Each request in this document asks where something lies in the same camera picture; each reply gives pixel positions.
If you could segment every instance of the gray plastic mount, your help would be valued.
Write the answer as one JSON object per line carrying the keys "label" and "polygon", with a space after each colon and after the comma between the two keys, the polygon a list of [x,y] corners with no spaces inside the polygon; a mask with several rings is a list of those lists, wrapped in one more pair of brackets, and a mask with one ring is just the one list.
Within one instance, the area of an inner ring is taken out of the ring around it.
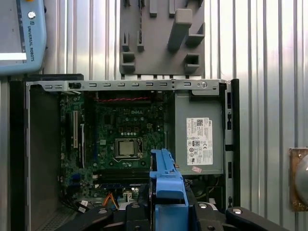
{"label": "gray plastic mount", "polygon": [[203,0],[139,1],[121,1],[121,74],[202,76]]}

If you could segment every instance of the chip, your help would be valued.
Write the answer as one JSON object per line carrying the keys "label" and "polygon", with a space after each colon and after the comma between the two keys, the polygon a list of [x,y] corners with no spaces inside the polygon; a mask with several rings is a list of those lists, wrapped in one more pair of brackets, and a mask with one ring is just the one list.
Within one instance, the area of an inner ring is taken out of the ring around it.
{"label": "chip", "polygon": [[134,141],[120,141],[119,142],[119,155],[132,156],[135,154]]}

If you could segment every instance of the mesh vent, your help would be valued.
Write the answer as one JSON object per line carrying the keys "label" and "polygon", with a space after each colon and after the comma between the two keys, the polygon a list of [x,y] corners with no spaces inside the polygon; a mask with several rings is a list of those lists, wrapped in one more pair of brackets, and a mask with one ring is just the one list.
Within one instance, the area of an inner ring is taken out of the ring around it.
{"label": "mesh vent", "polygon": [[47,221],[40,231],[54,231],[60,226],[62,226],[69,218],[73,215],[73,211],[69,208],[62,207],[58,209],[51,219]]}

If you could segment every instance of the barcode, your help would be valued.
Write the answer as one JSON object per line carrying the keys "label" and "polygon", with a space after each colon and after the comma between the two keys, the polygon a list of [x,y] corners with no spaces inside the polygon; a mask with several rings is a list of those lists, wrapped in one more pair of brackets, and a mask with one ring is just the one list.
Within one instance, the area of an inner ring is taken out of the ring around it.
{"label": "barcode", "polygon": [[197,120],[197,126],[203,126],[203,120],[202,119]]}

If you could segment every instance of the cpu socket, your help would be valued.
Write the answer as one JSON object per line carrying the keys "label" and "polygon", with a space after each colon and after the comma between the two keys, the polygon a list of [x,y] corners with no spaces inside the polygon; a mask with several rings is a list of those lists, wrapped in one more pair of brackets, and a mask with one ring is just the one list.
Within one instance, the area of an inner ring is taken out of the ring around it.
{"label": "cpu socket", "polygon": [[139,159],[137,139],[116,139],[115,158],[116,159]]}

